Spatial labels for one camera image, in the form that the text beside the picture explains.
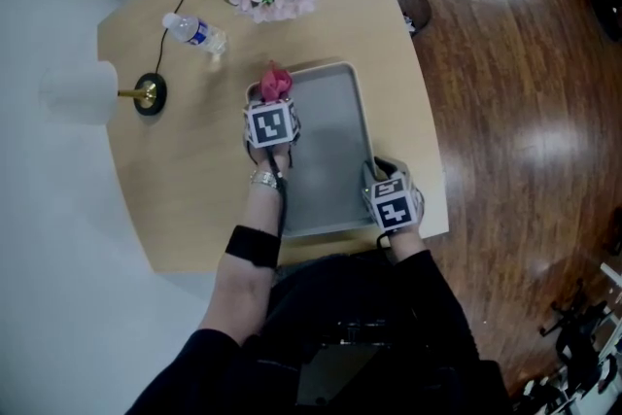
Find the hand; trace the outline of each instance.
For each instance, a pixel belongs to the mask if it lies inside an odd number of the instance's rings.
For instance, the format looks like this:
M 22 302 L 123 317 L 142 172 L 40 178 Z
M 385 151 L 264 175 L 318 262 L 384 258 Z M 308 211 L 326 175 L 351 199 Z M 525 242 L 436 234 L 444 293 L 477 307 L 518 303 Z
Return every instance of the hand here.
M 281 173 L 283 173 L 283 176 L 287 176 L 287 173 L 290 170 L 290 147 L 290 144 L 278 144 L 272 148 L 274 160 L 276 161 L 279 170 L 281 170 Z M 258 171 L 272 171 L 265 148 L 255 149 L 251 146 L 250 151 L 251 158 L 257 163 Z

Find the plastic bottle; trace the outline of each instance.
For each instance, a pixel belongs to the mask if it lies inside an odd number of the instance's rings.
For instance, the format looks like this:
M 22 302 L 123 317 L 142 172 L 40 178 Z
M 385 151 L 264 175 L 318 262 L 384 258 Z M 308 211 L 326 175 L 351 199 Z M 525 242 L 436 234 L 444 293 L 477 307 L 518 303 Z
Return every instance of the plastic bottle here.
M 194 16 L 179 16 L 168 13 L 162 24 L 180 42 L 197 46 L 206 52 L 218 55 L 226 49 L 226 33 Z

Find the wooden table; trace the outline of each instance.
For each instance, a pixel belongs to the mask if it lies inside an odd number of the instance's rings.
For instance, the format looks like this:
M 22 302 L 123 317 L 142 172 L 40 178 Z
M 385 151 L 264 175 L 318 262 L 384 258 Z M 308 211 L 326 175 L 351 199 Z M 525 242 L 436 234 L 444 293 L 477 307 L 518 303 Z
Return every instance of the wooden table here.
M 120 87 L 155 70 L 162 16 L 179 0 L 129 0 L 101 22 L 99 58 Z M 224 0 L 186 0 L 229 38 L 216 63 L 168 37 L 160 73 L 168 101 L 155 120 L 120 102 L 108 126 L 127 209 L 155 271 L 213 270 L 239 220 L 252 164 L 242 147 L 244 91 L 273 58 L 295 70 L 346 60 L 358 71 L 378 156 L 405 161 L 426 197 L 424 236 L 448 230 L 443 171 L 430 102 L 396 0 L 318 0 L 317 12 L 256 25 Z M 355 252 L 377 230 L 286 242 L 282 262 Z

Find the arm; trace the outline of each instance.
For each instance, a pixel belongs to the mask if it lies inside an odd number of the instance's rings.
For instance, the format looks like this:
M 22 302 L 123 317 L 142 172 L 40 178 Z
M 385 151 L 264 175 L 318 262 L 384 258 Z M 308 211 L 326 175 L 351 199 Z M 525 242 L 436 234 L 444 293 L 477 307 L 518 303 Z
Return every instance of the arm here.
M 446 365 L 477 362 L 479 355 L 467 317 L 426 250 L 419 227 L 399 230 L 389 240 L 406 299 L 436 356 Z
M 274 151 L 277 165 L 286 178 L 288 153 L 289 146 L 279 146 Z M 252 154 L 258 162 L 258 171 L 269 172 L 265 152 L 256 150 Z M 277 238 L 280 210 L 281 195 L 276 189 L 251 184 L 241 225 L 262 233 L 246 235 L 255 239 L 260 237 L 268 244 L 280 244 Z M 243 344 L 263 326 L 273 279 L 273 268 L 255 266 L 246 259 L 224 254 L 216 274 L 212 299 L 199 328 L 219 330 L 238 344 Z

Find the lamp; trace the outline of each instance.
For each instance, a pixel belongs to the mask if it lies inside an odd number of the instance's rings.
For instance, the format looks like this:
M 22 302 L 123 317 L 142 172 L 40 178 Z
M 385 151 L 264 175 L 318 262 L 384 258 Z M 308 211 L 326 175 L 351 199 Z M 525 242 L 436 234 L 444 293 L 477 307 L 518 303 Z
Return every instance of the lamp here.
M 108 61 L 49 71 L 39 87 L 40 103 L 50 121 L 81 124 L 106 124 L 117 109 L 118 97 L 133 99 L 141 115 L 156 115 L 166 94 L 166 82 L 157 73 L 143 75 L 133 90 L 119 90 L 117 70 Z

